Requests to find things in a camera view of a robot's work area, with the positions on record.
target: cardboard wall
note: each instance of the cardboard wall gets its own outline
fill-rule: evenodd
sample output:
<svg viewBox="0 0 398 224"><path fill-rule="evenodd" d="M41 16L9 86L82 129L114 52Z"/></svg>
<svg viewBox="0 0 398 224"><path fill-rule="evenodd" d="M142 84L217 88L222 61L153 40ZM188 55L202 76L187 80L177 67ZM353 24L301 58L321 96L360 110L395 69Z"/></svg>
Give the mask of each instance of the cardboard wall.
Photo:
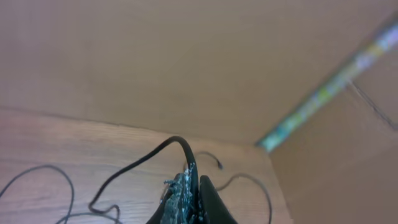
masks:
<svg viewBox="0 0 398 224"><path fill-rule="evenodd" d="M253 144L396 0L2 0L0 106Z"/></svg>
<svg viewBox="0 0 398 224"><path fill-rule="evenodd" d="M397 122L398 48L356 81ZM296 224L397 223L398 133L351 86L271 154Z"/></svg>

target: wooden panel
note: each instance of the wooden panel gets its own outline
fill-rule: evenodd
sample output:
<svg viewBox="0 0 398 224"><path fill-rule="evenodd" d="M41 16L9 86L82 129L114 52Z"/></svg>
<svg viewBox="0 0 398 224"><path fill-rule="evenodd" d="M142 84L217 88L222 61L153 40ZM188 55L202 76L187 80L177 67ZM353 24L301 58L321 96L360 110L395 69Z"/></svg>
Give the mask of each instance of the wooden panel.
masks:
<svg viewBox="0 0 398 224"><path fill-rule="evenodd" d="M0 105L252 144L396 9L5 0Z"/></svg>
<svg viewBox="0 0 398 224"><path fill-rule="evenodd" d="M396 223L398 134L354 88L271 154L295 223Z"/></svg>
<svg viewBox="0 0 398 224"><path fill-rule="evenodd" d="M61 167L75 185L73 213L86 212L100 185L120 168L138 160L170 137L169 134L87 121L75 121L0 110L0 188L15 175L33 166ZM224 165L198 156L200 175L209 175L215 186L233 174L246 172L269 189L275 224L291 224L271 162L262 150L188 138L193 151L209 151ZM159 205L163 181L182 171L185 157L172 144L144 164L113 181L98 208L121 207L123 223L145 223ZM238 179L220 192L239 223L264 223L268 208L262 190ZM66 215L70 189L59 174L37 170L19 179L0 199L0 223L55 223ZM76 217L68 223L112 223L99 218Z"/></svg>

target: wire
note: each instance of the wire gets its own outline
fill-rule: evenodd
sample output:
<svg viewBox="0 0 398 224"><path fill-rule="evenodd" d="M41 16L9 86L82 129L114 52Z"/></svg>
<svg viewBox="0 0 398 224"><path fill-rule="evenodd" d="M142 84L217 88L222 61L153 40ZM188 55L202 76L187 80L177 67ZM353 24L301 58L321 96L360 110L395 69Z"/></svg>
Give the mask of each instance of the wire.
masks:
<svg viewBox="0 0 398 224"><path fill-rule="evenodd" d="M207 155L207 156L210 156L211 158L213 158L213 159L217 162L217 166L218 166L219 169L223 169L223 168L224 168L223 165L222 165L222 163L217 159L217 157L216 157L214 154L212 154L212 153L210 153L210 152L208 152L208 151L196 152L196 153L194 153L193 155L194 155L195 157L198 156L198 155ZM182 166L182 170L185 171L187 168L188 168L188 167L187 167L187 162L185 161L185 162L184 162L184 165Z"/></svg>
<svg viewBox="0 0 398 224"><path fill-rule="evenodd" d="M208 156L212 157L215 161L217 161L218 168L219 168L220 170L223 169L223 165L221 164L220 160L219 160L214 154L212 154L212 153L210 153L210 152L207 152L207 151L200 151L200 152L196 152L194 155L200 155L200 154L204 154L204 155L208 155ZM246 174L246 173L238 173L238 174L233 175L231 178L229 178L229 180L228 180L225 184L223 184L223 185L221 185L221 186L219 186L219 187L216 187L216 190L217 190L218 192L224 190L225 188L227 188L227 187L232 183L232 181L233 181L234 179L237 179L237 178L239 178L239 177L247 178L247 179L253 181L253 182L254 182L255 184L257 184L258 186L260 186L261 190L262 190L262 191L264 192L264 194L266 195L266 199L267 199L267 203L268 203L268 208L269 208L268 224L271 224L271 221L272 221L272 203L271 203L271 197L270 197L270 195L269 195L269 192L268 192L268 190L267 190L267 187L266 187L259 179L253 177L252 175Z"/></svg>
<svg viewBox="0 0 398 224"><path fill-rule="evenodd" d="M94 196L94 198L92 199L92 201L88 204L88 209L93 212L93 213L97 213L97 214L106 214L108 212L110 212L113 208L116 209L117 212L117 220L119 220L120 217L120 208L117 205L112 205L109 208L107 208L106 210L98 210L96 208L93 208L93 205L97 202L97 200L99 199L99 197L101 196L102 192L104 191L104 189L106 188L106 186L115 178L119 177L121 174L135 168L136 166L142 164L143 162L147 161L148 159L150 159L151 157L155 156L158 152L160 152L162 149L164 149L166 146L168 146L169 144L173 143L173 142L178 142L180 143L180 145L182 146L182 149L184 150L185 153L185 157L187 159L187 162L190 164L191 166L191 187L190 187L190 191L192 193L192 201L193 201L193 206L194 209L197 209L197 195L198 195L198 169L197 169L197 164L195 161L195 156L192 153L191 147L189 146L188 142L180 137L180 136L172 136L168 139L166 139L164 142L162 142L160 145L158 145L152 152L148 153L146 156L142 157L141 159L139 159L136 162L133 162L132 164L126 166L125 168L122 168L121 170L117 171L115 174L113 174L110 178L108 178L105 183L99 188L98 192L96 193L96 195Z"/></svg>
<svg viewBox="0 0 398 224"><path fill-rule="evenodd" d="M73 187L73 183L70 180L69 176L65 173L65 171L63 171L61 168L53 166L53 165L42 165L42 166L37 166L37 167L32 167L30 169L25 170L24 172L21 172L20 174L16 175L14 178L12 178L8 184L6 184L6 186L1 190L0 192L0 198L3 196L3 194L6 192L6 190L9 188L9 186L14 183L18 178L22 177L25 174L28 174L32 171L38 170L38 169L52 169L55 170L57 172L59 172L60 174L62 174L64 176L64 178L68 181L68 184L70 186L70 191L71 191L71 199L70 199L70 204L69 204L69 208L68 208L68 212L67 215L65 215L63 218L61 218L56 224L60 224L61 222L63 222L63 224L67 224L68 220L70 217L79 217L79 216L97 216L97 217L103 217L103 218L107 218L109 220L115 221L115 223L117 224L122 224L118 219L109 217L107 215L101 215L101 214L95 214L95 213L91 213L91 212L85 212L85 213L74 213L71 214L72 212L72 207L73 207L73 202L75 200L75 188Z"/></svg>
<svg viewBox="0 0 398 224"><path fill-rule="evenodd" d="M272 221L272 204L271 204L271 198L269 196L268 190L266 188L266 186L257 178L249 175L249 174L245 174L245 173L238 173L233 175L231 178L229 178L229 181L227 181L227 183L223 184L220 187L216 187L217 191L222 191L225 188L227 188L234 179L237 179L239 177L244 177L247 178L251 181L253 181L255 184L257 184L258 186L260 186L260 188L262 189L262 191L264 192L264 194L266 195L266 199L267 199L267 203L268 203L268 208L269 208L269 218L268 218L268 224L271 224Z"/></svg>

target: black object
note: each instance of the black object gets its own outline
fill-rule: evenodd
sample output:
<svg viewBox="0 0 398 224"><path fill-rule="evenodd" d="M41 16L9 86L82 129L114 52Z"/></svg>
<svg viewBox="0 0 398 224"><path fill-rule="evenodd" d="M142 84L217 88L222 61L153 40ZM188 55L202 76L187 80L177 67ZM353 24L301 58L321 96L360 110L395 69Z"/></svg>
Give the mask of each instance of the black object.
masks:
<svg viewBox="0 0 398 224"><path fill-rule="evenodd" d="M28 174L32 171L39 170L39 169L53 169L59 173L61 173L69 183L71 188L71 200L69 204L69 209L67 214L59 219L56 224L67 224L69 218L71 217L80 217L80 216L97 216L107 218L108 220L112 220L115 224L122 224L119 220L120 218L120 209L117 205L112 205L106 210L98 210L93 208L95 202L101 196L103 190L106 186L119 175L133 169L134 167L142 164L146 160L150 159L152 156L156 155L159 151L163 148L171 144L172 142L178 142L182 146L185 157L187 158L188 168L185 169L185 172L179 173L175 176L174 180L167 180L165 184L168 184L169 187L165 192L164 196L162 197L162 201L154 213L154 215L150 218L147 222L148 224L217 224L217 223L225 223L225 224L235 224L237 223L227 208L225 207L224 203L220 199L217 191L225 189L234 179L238 177L245 177L250 179L255 184L260 186L264 191L267 201L269 204L269 221L268 224L271 223L272 219L272 207L271 201L269 199L269 194L265 186L257 180L255 177L252 177L248 174L235 174L233 175L227 183L218 187L217 189L214 188L213 184L209 177L203 175L200 177L200 187L198 186L198 172L197 172L197 165L195 161L195 157L192 153L192 150L183 138L179 136L173 136L168 138L162 144L157 146L152 152L148 155L144 156L143 158L139 159L138 161L128 165L127 167L121 169L117 173L113 174L100 188L97 194L95 195L94 199L89 203L88 208L91 212L81 212L81 213L71 213L75 191L73 184L69 178L69 176L60 168L53 166L53 165L43 165L37 166L21 172L19 175L15 176L6 186L0 191L0 198L4 194L4 192L9 188L9 186L22 177L25 174ZM197 152L197 154L206 154L211 156L217 161L219 169L222 169L221 162L211 153L209 152ZM116 218L113 218L107 215L112 209L116 210Z"/></svg>
<svg viewBox="0 0 398 224"><path fill-rule="evenodd" d="M139 164L142 164L173 142L178 142L182 146L187 159L188 169L184 173L177 174L174 180L165 182L165 184L169 184L169 189L147 224L236 223L207 176L201 177L199 193L197 163L188 142L180 136L168 138L148 155L112 175L101 186L94 199L90 202L88 206L90 211L93 213L106 214L115 208L117 211L117 219L119 220L120 209L117 205L112 205L106 210L93 208L93 205L99 199L103 190L113 179Z"/></svg>

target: wooden surface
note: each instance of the wooden surface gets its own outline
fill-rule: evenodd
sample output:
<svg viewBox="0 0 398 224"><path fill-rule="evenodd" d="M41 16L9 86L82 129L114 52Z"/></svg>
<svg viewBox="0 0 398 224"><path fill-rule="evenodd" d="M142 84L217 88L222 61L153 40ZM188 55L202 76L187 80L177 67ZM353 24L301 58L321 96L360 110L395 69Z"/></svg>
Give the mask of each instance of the wooden surface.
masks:
<svg viewBox="0 0 398 224"><path fill-rule="evenodd" d="M153 150L169 134L110 124L38 116L0 110L0 187L33 166L61 167L75 185L73 213L87 211L88 202L113 173ZM210 176L214 185L225 183L237 172L261 179L271 193L274 222L292 223L271 162L264 151L213 141L188 138L192 149L209 151L215 161L198 156L198 171ZM124 223L145 223L159 204L163 180L182 170L183 151L172 144L143 165L120 176L105 190L98 208L120 205ZM239 223L265 223L266 198L249 180L238 179L220 193ZM24 176L0 199L0 223L55 223L67 212L70 189L52 170L37 170ZM70 223L112 223L100 218L71 218Z"/></svg>
<svg viewBox="0 0 398 224"><path fill-rule="evenodd" d="M0 105L253 144L397 0L2 0Z"/></svg>

